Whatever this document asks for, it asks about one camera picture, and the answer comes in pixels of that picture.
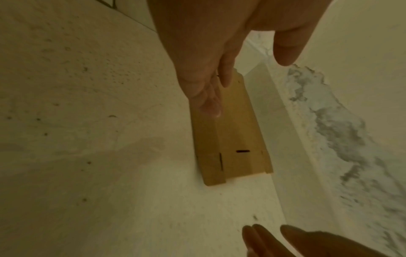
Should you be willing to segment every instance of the cardboard flap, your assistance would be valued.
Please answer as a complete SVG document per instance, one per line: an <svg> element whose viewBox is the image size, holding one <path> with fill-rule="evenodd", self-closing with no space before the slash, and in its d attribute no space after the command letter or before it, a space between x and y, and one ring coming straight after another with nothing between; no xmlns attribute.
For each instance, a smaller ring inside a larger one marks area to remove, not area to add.
<svg viewBox="0 0 406 257"><path fill-rule="evenodd" d="M234 71L228 88L221 88L223 114L218 119L191 108L195 153L206 185L227 178L272 173L272 164L244 85Z"/></svg>

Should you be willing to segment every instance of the cardboard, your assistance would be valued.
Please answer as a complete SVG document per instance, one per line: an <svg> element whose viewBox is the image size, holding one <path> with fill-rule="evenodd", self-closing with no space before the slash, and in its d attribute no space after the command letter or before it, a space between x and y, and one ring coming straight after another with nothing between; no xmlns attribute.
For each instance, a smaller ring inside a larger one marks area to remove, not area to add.
<svg viewBox="0 0 406 257"><path fill-rule="evenodd" d="M207 186L234 177L272 173L263 141L241 74L234 70L230 87L221 88L223 114L211 118L190 108L198 166Z"/></svg>

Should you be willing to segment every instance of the floor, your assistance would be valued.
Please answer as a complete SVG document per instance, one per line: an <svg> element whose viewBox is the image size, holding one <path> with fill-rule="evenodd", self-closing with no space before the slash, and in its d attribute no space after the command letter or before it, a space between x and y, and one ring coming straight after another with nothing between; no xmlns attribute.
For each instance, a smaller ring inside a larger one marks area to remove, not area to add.
<svg viewBox="0 0 406 257"><path fill-rule="evenodd" d="M94 0L0 17L2 256L244 256L246 224L339 233L264 65L245 80L275 174L208 188L152 30Z"/></svg>

